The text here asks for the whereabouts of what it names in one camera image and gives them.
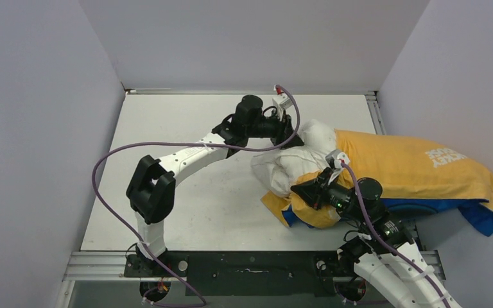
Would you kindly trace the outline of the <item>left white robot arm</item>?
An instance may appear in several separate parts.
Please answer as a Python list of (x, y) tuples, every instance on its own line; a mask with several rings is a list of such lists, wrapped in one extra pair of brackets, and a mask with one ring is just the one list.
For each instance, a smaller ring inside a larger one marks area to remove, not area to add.
[(286, 112), (296, 106), (292, 95), (278, 91), (269, 107), (271, 114), (265, 115), (260, 97), (243, 96), (234, 113), (197, 143), (164, 157), (147, 155), (139, 161), (126, 197), (135, 211), (142, 238), (137, 243), (137, 254), (142, 257), (140, 266), (148, 275), (160, 275), (166, 266), (162, 255), (167, 250), (164, 219), (173, 210), (177, 186), (208, 165), (245, 150), (250, 139), (270, 139), (276, 149), (302, 146), (298, 124), (293, 124)]

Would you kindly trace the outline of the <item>white pillow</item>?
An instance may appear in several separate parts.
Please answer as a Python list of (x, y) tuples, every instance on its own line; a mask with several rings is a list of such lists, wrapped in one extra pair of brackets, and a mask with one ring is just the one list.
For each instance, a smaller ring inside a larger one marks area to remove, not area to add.
[(298, 136), (304, 141), (303, 146), (268, 151), (251, 159), (254, 176), (278, 197), (289, 196), (300, 176), (327, 168), (325, 157), (336, 149), (334, 128), (316, 119), (303, 124)]

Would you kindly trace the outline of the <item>yellow and blue pillowcase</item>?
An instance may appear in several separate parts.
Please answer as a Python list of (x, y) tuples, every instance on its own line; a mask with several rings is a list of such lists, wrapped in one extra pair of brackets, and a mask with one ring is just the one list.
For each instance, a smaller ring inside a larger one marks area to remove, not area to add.
[[(426, 139), (334, 131), (336, 149), (350, 158), (354, 175), (379, 181), (389, 209), (429, 213), (458, 209), (479, 233), (493, 234), (493, 173), (487, 167)], [(300, 176), (295, 185), (314, 179), (321, 171)], [(352, 187), (348, 172), (337, 182)], [(312, 209), (292, 192), (283, 198), (268, 190), (261, 201), (286, 227), (303, 222), (311, 228), (329, 228), (340, 219), (328, 206)]]

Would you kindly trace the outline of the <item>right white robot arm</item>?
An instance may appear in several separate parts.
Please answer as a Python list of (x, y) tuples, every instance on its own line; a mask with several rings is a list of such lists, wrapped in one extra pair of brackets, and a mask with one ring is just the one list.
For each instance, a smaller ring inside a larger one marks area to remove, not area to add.
[(373, 286), (393, 307), (459, 307), (413, 236), (381, 201), (381, 184), (356, 178), (346, 188), (327, 168), (312, 180), (291, 187), (313, 209), (329, 206), (358, 224), (358, 234), (337, 249), (338, 269)]

